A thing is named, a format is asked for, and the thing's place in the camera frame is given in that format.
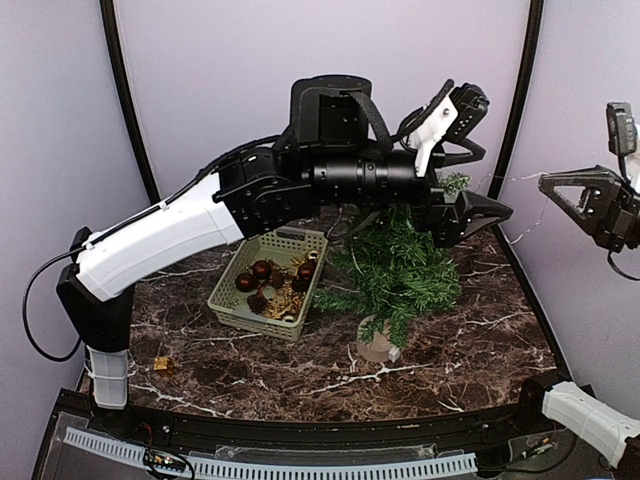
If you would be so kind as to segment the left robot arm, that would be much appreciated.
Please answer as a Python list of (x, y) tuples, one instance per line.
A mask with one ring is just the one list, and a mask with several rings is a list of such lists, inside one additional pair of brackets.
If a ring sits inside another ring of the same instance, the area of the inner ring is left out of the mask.
[(447, 199), (439, 169), (484, 149), (469, 135), (489, 100), (474, 84), (447, 80), (390, 132), (369, 80), (321, 75), (296, 81), (285, 130), (240, 145), (179, 191), (94, 232), (82, 228), (60, 257), (57, 295), (89, 355), (93, 398), (120, 436), (141, 427), (128, 404), (128, 350), (135, 284), (201, 251), (249, 240), (329, 204), (405, 204), (414, 227), (451, 247), (507, 220), (512, 209), (463, 191)]

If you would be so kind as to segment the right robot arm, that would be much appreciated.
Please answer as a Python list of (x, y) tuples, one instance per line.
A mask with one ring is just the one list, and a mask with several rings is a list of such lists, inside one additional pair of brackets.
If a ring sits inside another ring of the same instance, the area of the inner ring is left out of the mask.
[[(595, 244), (607, 252), (607, 263), (633, 281), (613, 260), (625, 248), (639, 246), (639, 192), (630, 180), (596, 165), (543, 174), (539, 191), (556, 204)], [(639, 421), (611, 408), (556, 374), (525, 382), (525, 400), (510, 413), (521, 434), (534, 432), (546, 420), (569, 429), (617, 469), (639, 463)]]

